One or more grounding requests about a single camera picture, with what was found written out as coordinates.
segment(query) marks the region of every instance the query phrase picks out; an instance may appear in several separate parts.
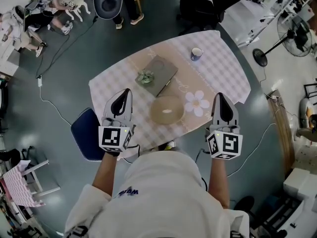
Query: black fan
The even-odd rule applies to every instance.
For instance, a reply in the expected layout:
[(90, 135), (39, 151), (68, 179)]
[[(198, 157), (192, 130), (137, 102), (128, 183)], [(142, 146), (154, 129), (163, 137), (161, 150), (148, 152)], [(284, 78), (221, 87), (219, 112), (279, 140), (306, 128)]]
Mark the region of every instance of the black fan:
[(295, 57), (305, 57), (312, 49), (312, 34), (309, 25), (296, 14), (281, 14), (277, 21), (277, 31), (280, 41), (267, 52), (253, 50), (253, 57), (258, 65), (267, 65), (266, 55), (277, 46), (283, 44), (286, 50)]

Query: blue mug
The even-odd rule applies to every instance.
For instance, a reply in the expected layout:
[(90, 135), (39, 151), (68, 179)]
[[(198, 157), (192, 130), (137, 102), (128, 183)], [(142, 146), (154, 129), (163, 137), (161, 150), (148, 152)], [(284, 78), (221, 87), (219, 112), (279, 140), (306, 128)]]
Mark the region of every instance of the blue mug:
[(191, 52), (191, 60), (197, 61), (200, 57), (202, 57), (204, 51), (200, 48), (193, 48)]

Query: small plant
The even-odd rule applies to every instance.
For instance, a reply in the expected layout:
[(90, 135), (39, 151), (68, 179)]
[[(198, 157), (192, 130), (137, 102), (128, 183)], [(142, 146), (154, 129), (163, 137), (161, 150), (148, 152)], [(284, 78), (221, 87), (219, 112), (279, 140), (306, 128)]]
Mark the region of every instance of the small plant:
[(144, 71), (141, 70), (138, 72), (138, 81), (141, 82), (142, 84), (147, 84), (150, 83), (154, 80), (154, 73), (150, 70)]

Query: notebook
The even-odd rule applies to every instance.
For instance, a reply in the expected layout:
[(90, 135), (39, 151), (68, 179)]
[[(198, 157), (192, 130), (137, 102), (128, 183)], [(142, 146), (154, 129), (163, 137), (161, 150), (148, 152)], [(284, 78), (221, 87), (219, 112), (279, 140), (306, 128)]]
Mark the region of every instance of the notebook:
[(144, 71), (152, 71), (154, 74), (154, 80), (150, 83), (142, 84), (138, 81), (138, 77), (135, 81), (138, 85), (148, 90), (151, 94), (157, 97), (161, 91), (170, 83), (172, 77), (178, 71), (178, 68), (168, 60), (155, 56), (153, 60), (144, 68)]

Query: shoe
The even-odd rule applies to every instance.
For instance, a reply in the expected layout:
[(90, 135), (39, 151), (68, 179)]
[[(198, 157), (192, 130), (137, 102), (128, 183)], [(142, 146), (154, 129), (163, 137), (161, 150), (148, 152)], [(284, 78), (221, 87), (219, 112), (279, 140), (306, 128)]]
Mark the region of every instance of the shoe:
[(131, 25), (136, 25), (144, 18), (144, 14), (142, 13), (136, 20), (131, 20)]
[(73, 23), (72, 22), (66, 23), (66, 25), (64, 27), (65, 27), (65, 29), (62, 30), (62, 32), (64, 35), (67, 35), (67, 34), (69, 34), (70, 30), (73, 28)]
[(123, 20), (124, 20), (124, 18), (123, 18), (123, 17), (121, 17), (121, 23), (120, 23), (120, 24), (116, 24), (116, 25), (115, 25), (115, 28), (116, 28), (117, 30), (119, 30), (119, 29), (121, 29), (121, 28), (122, 28), (122, 23), (123, 23)]
[(172, 140), (172, 141), (170, 141), (170, 142), (167, 143), (167, 145), (166, 145), (164, 151), (170, 150), (170, 149), (172, 149), (172, 148), (174, 148), (174, 147), (176, 147), (176, 143), (175, 143), (174, 140)]
[(38, 58), (43, 50), (43, 46), (39, 46), (39, 49), (35, 50), (36, 57)]

